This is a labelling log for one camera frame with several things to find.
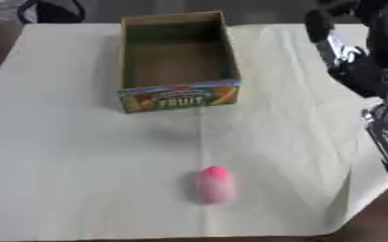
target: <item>fruit illustration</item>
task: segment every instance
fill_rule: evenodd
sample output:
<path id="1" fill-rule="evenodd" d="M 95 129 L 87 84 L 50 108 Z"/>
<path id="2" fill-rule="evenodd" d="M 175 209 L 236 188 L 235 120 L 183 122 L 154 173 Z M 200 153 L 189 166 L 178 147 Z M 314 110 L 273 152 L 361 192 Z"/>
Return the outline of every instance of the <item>fruit illustration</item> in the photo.
<path id="1" fill-rule="evenodd" d="M 133 94 L 126 93 L 123 96 L 123 104 L 130 112 L 136 112 L 142 109 L 141 105 Z"/>
<path id="2" fill-rule="evenodd" d="M 223 103 L 234 102 L 234 98 L 237 92 L 237 87 L 235 86 L 219 86 L 214 89 L 215 95 L 219 96 L 218 99 L 214 100 L 211 105 L 220 105 Z"/>
<path id="3" fill-rule="evenodd" d="M 141 107 L 143 110 L 152 110 L 152 109 L 154 109 L 154 101 L 153 100 L 143 100 L 143 101 L 141 101 Z"/>

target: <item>fruit box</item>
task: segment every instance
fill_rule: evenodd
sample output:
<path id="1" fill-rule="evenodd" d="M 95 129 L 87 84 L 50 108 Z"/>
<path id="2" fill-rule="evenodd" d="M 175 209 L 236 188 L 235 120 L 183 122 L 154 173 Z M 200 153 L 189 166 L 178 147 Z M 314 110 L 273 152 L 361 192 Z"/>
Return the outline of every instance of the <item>fruit box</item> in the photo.
<path id="1" fill-rule="evenodd" d="M 123 18 L 119 72 L 126 112 L 237 101 L 240 75 L 220 12 Z"/>

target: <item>box label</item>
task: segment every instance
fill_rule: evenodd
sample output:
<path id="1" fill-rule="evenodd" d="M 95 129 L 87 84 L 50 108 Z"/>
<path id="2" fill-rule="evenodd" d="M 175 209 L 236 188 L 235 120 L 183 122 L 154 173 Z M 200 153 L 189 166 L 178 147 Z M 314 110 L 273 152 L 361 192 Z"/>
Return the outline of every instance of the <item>box label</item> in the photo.
<path id="1" fill-rule="evenodd" d="M 236 102 L 238 85 L 175 86 L 158 90 L 132 90 L 121 96 L 127 112 L 147 112 Z"/>

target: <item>black chair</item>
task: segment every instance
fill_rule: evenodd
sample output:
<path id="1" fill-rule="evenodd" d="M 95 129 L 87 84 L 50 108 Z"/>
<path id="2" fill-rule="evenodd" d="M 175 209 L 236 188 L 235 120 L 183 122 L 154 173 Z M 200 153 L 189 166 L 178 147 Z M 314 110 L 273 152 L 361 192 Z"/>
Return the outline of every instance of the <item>black chair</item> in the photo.
<path id="1" fill-rule="evenodd" d="M 35 8 L 39 24 L 72 24 L 81 23 L 85 20 L 86 12 L 78 0 L 70 0 L 76 6 L 78 12 L 74 13 L 61 6 L 54 5 L 43 0 L 28 0 L 17 9 L 17 17 L 22 24 L 33 24 L 25 13 L 30 8 Z"/>

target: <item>open cardboard box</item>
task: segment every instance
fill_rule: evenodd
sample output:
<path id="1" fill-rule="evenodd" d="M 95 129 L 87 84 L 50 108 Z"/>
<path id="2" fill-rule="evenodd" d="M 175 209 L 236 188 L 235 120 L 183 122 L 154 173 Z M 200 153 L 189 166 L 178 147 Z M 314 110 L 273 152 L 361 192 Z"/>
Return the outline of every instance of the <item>open cardboard box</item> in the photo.
<path id="1" fill-rule="evenodd" d="M 126 112 L 237 101 L 240 75 L 220 12 L 123 18 L 122 37 Z"/>

